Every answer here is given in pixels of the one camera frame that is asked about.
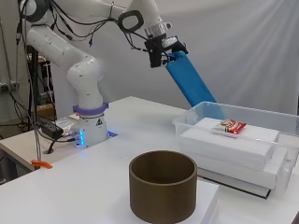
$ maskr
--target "white foam block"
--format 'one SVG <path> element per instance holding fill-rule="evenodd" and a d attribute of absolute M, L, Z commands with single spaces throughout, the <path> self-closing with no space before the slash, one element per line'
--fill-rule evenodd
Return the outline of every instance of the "white foam block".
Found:
<path fill-rule="evenodd" d="M 180 148 L 262 171 L 274 152 L 269 142 L 276 142 L 279 132 L 247 125 L 239 135 L 264 142 L 239 138 L 239 135 L 233 138 L 213 133 L 212 129 L 220 122 L 218 119 L 210 118 L 200 120 L 195 126 L 205 129 L 189 129 L 183 133 L 179 138 Z"/>
<path fill-rule="evenodd" d="M 279 175 L 281 175 L 282 167 L 287 156 L 287 149 L 281 148 L 275 150 L 272 159 L 265 166 L 264 170 L 258 171 L 224 161 L 216 161 L 187 150 L 181 152 L 194 159 L 199 168 L 221 175 L 228 175 L 232 178 L 268 189 L 274 189 L 276 187 L 277 179 L 279 178 Z"/>
<path fill-rule="evenodd" d="M 194 213 L 181 224 L 217 224 L 219 209 L 219 186 L 197 181 L 197 201 Z M 134 215 L 130 208 L 129 190 L 100 218 L 98 224 L 147 223 Z"/>

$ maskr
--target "white wall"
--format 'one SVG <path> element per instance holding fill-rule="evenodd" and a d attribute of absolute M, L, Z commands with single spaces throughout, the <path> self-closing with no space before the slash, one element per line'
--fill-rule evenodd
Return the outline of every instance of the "white wall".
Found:
<path fill-rule="evenodd" d="M 116 0 L 128 6 L 129 0 Z M 299 69 L 297 0 L 156 0 L 170 35 L 186 42 L 194 66 L 219 103 L 296 114 Z M 84 35 L 88 27 L 73 26 Z M 107 101 L 136 96 L 188 108 L 164 68 L 150 69 L 149 56 L 131 50 L 114 24 L 93 39 L 73 42 L 107 63 L 100 92 Z M 134 38 L 135 44 L 144 46 Z M 65 74 L 53 70 L 59 115 L 71 113 L 76 96 Z"/>
<path fill-rule="evenodd" d="M 7 54 L 9 65 L 12 73 L 12 79 L 16 79 L 16 30 L 17 24 L 19 22 L 18 13 L 18 1 L 17 0 L 0 0 L 0 17 L 3 22 L 4 36 L 0 34 L 0 80 L 1 82 L 8 82 L 7 76 L 7 61 L 4 53 L 4 46 L 2 43 L 2 38 L 6 40 L 7 44 Z M 21 100 L 27 104 L 28 98 L 28 76 L 27 69 L 25 66 L 25 57 L 23 44 L 19 45 L 19 82 L 21 88 L 19 94 Z M 0 122 L 10 119 L 15 119 L 17 115 L 15 114 L 13 101 L 9 96 L 4 93 L 0 93 Z"/>

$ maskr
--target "wall outlet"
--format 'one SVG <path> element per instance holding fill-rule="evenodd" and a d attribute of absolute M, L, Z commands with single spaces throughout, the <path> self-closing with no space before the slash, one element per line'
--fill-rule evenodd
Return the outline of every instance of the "wall outlet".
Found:
<path fill-rule="evenodd" d="M 0 93 L 1 92 L 8 92 L 8 84 L 0 82 Z"/>
<path fill-rule="evenodd" d="M 0 93 L 6 93 L 8 90 L 10 91 L 17 91 L 20 88 L 20 83 L 17 81 L 11 81 L 10 85 L 8 86 L 7 83 L 0 82 Z"/>
<path fill-rule="evenodd" d="M 18 91 L 20 88 L 20 83 L 17 81 L 11 81 L 10 82 L 10 90 L 11 91 Z"/>

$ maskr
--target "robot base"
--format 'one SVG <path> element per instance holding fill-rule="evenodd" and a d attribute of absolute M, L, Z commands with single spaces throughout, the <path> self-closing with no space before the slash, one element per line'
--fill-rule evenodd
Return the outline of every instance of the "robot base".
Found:
<path fill-rule="evenodd" d="M 80 120 L 72 126 L 71 131 L 76 133 L 76 147 L 92 147 L 108 139 L 104 114 L 80 116 Z"/>

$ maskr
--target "orange handle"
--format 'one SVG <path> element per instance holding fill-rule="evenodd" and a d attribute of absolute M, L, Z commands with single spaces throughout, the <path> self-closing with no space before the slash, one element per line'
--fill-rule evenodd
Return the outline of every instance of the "orange handle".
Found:
<path fill-rule="evenodd" d="M 47 169 L 51 169 L 53 166 L 49 163 L 47 163 L 46 161 L 37 161 L 37 160 L 32 160 L 31 164 L 33 166 L 37 166 L 37 167 L 45 167 Z"/>

